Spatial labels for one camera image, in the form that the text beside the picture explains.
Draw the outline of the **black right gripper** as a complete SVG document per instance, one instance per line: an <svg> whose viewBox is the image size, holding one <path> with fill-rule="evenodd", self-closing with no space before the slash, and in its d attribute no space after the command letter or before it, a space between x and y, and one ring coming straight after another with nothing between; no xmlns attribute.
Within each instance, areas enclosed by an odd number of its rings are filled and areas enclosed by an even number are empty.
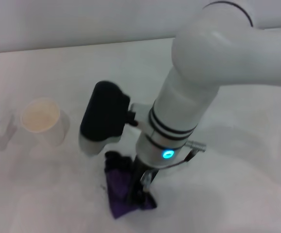
<svg viewBox="0 0 281 233"><path fill-rule="evenodd" d="M130 182L130 191L128 194L128 203L131 205L145 206L147 193L158 173L158 169L144 164L138 155L132 163L132 177Z"/></svg>

